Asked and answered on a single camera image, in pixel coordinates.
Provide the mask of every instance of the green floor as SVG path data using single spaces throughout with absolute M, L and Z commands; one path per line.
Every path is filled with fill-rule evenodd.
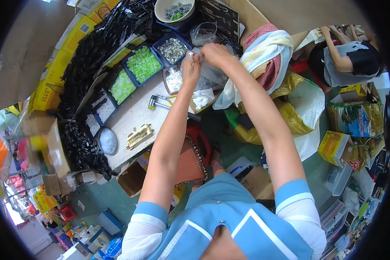
M 333 89 L 326 94 L 326 101 L 332 99 L 339 91 L 339 88 Z M 224 167 L 228 167 L 231 163 L 241 156 L 245 156 L 251 161 L 259 162 L 263 147 L 240 143 L 231 139 L 226 134 L 227 123 L 222 111 L 214 111 L 211 108 L 202 112 L 203 132 L 206 134 L 211 144 L 219 143 L 221 146 L 221 162 Z M 320 138 L 322 139 L 328 129 L 326 112 L 324 111 L 320 118 Z M 327 179 L 331 164 L 322 160 L 318 153 L 315 153 L 303 162 L 305 174 L 311 190 L 315 198 L 315 204 L 320 215 L 322 215 L 330 205 L 336 200 L 331 193 L 323 186 L 323 182 Z M 169 216 L 169 223 L 173 218 L 185 208 L 188 200 L 192 184 L 187 184 L 187 188 L 181 198 L 180 203 L 172 211 Z M 78 200 L 85 206 L 85 210 L 78 207 Z M 74 210 L 78 214 L 71 223 L 78 225 L 81 221 L 85 221 L 88 225 L 97 225 L 99 214 L 109 208 L 114 216 L 123 224 L 128 224 L 130 217 L 135 210 L 135 205 L 138 201 L 138 196 L 130 198 L 122 190 L 116 179 L 111 179 L 107 184 L 99 185 L 81 185 L 72 193 L 71 203 Z

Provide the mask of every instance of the orange and white umbrella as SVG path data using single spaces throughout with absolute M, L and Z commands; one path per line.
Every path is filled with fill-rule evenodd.
M 10 172 L 11 149 L 9 142 L 0 136 L 0 179 L 6 181 Z

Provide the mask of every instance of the worktable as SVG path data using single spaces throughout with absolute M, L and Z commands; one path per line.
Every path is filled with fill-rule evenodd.
M 131 97 L 129 97 L 118 108 L 115 114 L 109 119 L 105 127 L 110 128 L 117 136 L 117 152 L 114 155 L 107 155 L 109 166 L 112 170 L 120 173 L 121 167 L 127 164 L 136 154 L 139 154 L 146 147 L 151 145 L 158 136 L 159 130 L 166 119 L 168 109 L 155 107 L 154 110 L 148 109 L 149 100 L 152 95 L 169 96 L 163 83 L 163 75 L 160 71 L 151 78 L 145 85 L 137 88 Z M 157 102 L 170 106 L 166 100 L 160 98 Z M 127 150 L 127 137 L 133 133 L 133 128 L 139 130 L 144 124 L 151 124 L 153 135 L 134 147 L 133 150 Z

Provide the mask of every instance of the hammer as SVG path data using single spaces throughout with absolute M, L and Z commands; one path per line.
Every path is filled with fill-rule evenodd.
M 163 105 L 163 104 L 160 104 L 158 102 L 156 102 L 156 96 L 155 95 L 152 95 L 152 97 L 150 98 L 150 101 L 149 101 L 149 105 L 147 106 L 147 108 L 149 108 L 150 110 L 154 110 L 155 109 L 155 106 L 158 106 L 158 107 L 164 107 L 164 108 L 167 108 L 167 109 L 171 109 L 172 107 L 169 107 L 167 105 Z M 188 117 L 190 119 L 193 119 L 197 122 L 201 122 L 201 117 L 198 116 L 198 115 L 195 115 L 193 113 L 190 113 L 188 112 Z

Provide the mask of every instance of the blue sleeve cuff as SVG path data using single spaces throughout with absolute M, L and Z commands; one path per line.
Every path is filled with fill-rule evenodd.
M 137 207 L 134 211 L 134 214 L 139 214 L 139 213 L 147 214 L 147 215 L 153 216 L 155 218 L 158 218 L 161 221 L 163 221 L 165 223 L 165 225 L 167 226 L 167 217 L 168 217 L 167 211 L 155 203 L 152 203 L 152 202 L 138 203 Z
M 304 179 L 292 180 L 277 190 L 275 194 L 276 208 L 285 200 L 301 193 L 311 193 L 308 183 Z

